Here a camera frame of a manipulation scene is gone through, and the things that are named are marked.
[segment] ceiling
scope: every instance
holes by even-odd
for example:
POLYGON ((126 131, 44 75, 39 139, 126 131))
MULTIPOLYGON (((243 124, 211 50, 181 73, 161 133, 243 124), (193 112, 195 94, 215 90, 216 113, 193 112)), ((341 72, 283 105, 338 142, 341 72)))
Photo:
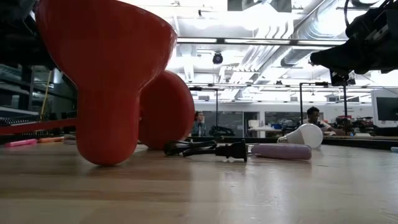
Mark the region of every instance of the ceiling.
MULTIPOLYGON (((346 40, 345 23, 339 0, 123 0, 144 8, 170 23, 179 37, 255 39, 339 39, 346 40)), ((366 0, 375 3, 380 1, 366 0)), ((351 3, 349 21, 365 13, 351 3)), ((167 70, 177 73, 188 86, 214 84, 221 101, 290 101, 297 96, 299 83, 329 82, 329 71, 308 63, 312 52, 324 47, 266 45, 177 44, 167 70), (213 63, 216 52, 223 56, 213 63), (272 87, 277 81, 287 87, 272 87)), ((369 72, 356 75, 356 86, 398 86, 389 74, 369 72)), ((348 90, 368 102, 370 88, 348 90)), ((305 87, 303 100, 327 101, 342 94, 338 88, 316 90, 305 87)), ((211 91, 193 92, 195 100, 215 100, 211 91)))

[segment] pink marker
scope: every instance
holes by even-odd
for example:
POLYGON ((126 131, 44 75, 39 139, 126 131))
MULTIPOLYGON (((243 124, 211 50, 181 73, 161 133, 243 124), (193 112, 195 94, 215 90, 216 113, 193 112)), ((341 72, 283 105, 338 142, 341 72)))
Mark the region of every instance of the pink marker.
POLYGON ((6 143, 6 147, 25 146, 28 144, 36 144, 36 143, 37 143, 36 139, 28 139, 28 140, 23 140, 23 141, 15 141, 15 142, 6 143))
POLYGON ((258 144, 251 153, 273 159, 311 159, 311 147, 302 144, 258 144))

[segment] red vase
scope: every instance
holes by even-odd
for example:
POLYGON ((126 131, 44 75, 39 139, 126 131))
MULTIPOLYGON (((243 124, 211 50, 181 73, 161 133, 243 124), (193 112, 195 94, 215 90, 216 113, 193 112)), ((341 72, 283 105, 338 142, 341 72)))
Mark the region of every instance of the red vase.
POLYGON ((171 140, 184 140, 191 133, 195 106, 188 86, 176 74, 164 71, 141 93, 139 140, 162 149, 171 140))
POLYGON ((177 35, 163 19, 116 0, 40 0, 37 25, 51 57, 77 85, 77 146, 114 165, 135 150, 139 95, 162 72, 177 35))

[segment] man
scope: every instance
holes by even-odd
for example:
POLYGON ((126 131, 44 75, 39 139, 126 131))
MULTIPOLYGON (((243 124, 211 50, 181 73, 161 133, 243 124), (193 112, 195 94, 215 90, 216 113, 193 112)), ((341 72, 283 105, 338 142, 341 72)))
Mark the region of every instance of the man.
POLYGON ((205 117, 201 111, 195 113, 195 121, 193 122, 191 135, 199 137, 206 136, 205 117))
POLYGON ((333 131, 336 135, 345 135, 343 130, 332 128, 328 123, 319 121, 319 109, 314 106, 307 110, 307 117, 308 119, 303 121, 304 124, 315 124, 323 133, 326 131, 333 131))

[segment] desk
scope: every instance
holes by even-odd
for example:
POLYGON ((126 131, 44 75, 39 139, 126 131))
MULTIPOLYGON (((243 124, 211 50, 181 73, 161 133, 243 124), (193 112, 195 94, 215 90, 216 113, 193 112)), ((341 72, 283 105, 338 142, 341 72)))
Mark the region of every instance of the desk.
POLYGON ((60 143, 0 149, 1 224, 397 223, 398 154, 322 146, 312 160, 165 157, 115 167, 60 143))
POLYGON ((263 126, 263 127, 254 127, 254 128, 250 128, 248 129, 249 132, 264 132, 264 137, 267 137, 267 132, 271 132, 271 133, 282 133, 281 129, 274 129, 274 128, 270 128, 268 126, 263 126))
POLYGON ((372 140, 398 140, 398 137, 394 136, 324 136, 328 139, 372 139, 372 140))

